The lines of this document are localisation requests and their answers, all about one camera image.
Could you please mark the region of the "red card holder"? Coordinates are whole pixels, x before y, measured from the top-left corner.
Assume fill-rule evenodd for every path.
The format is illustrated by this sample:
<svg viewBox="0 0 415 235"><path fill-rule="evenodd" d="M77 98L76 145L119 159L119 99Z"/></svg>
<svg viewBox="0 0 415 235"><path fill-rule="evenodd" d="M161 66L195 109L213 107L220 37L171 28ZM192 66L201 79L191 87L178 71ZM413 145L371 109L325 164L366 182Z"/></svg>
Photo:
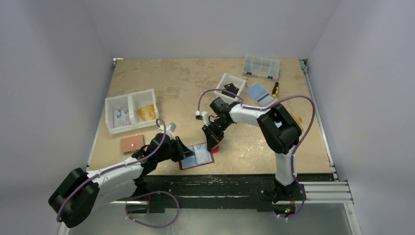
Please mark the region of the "red card holder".
<svg viewBox="0 0 415 235"><path fill-rule="evenodd" d="M179 161L179 169L186 170L215 162L214 156L207 150L207 143L195 144L187 147L193 154Z"/></svg>

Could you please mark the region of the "black card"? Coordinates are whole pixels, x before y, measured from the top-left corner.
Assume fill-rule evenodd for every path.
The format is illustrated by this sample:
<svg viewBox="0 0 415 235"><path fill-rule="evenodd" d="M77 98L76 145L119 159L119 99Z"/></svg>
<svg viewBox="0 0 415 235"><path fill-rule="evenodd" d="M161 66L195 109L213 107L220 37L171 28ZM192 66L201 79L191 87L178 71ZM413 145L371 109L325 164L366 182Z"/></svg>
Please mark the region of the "black card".
<svg viewBox="0 0 415 235"><path fill-rule="evenodd" d="M226 84L224 88L226 91L231 92L233 94L237 94L239 92L239 89L233 83Z"/></svg>

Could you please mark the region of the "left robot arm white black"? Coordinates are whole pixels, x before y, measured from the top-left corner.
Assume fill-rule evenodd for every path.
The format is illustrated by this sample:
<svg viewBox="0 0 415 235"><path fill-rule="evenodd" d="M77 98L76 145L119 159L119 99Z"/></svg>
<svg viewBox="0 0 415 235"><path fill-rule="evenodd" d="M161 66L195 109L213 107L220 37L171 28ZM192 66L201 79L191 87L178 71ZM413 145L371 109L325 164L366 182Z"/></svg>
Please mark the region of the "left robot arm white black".
<svg viewBox="0 0 415 235"><path fill-rule="evenodd" d="M68 228L81 224L92 211L119 199L150 200L153 192L143 177L166 160L179 162L194 152L179 137L158 133L149 144L113 166L84 171L72 170L48 199L57 221Z"/></svg>

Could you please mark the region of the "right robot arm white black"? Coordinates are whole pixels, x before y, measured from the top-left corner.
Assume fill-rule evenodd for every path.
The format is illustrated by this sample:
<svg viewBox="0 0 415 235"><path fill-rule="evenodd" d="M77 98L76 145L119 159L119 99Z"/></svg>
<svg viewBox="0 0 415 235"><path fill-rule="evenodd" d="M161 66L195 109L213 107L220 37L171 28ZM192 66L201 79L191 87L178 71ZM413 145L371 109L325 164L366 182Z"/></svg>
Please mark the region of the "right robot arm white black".
<svg viewBox="0 0 415 235"><path fill-rule="evenodd" d="M220 143L224 138L224 131L231 124L245 123L259 127L276 158L274 189L268 194L274 203L282 199L291 199L294 189L298 186L295 151L300 143L302 130L285 107L278 104L270 109L261 109L241 102L228 104L219 97L211 102L210 108L216 114L213 121L209 120L206 112L196 112L196 118L205 123L202 131L206 136L208 151Z"/></svg>

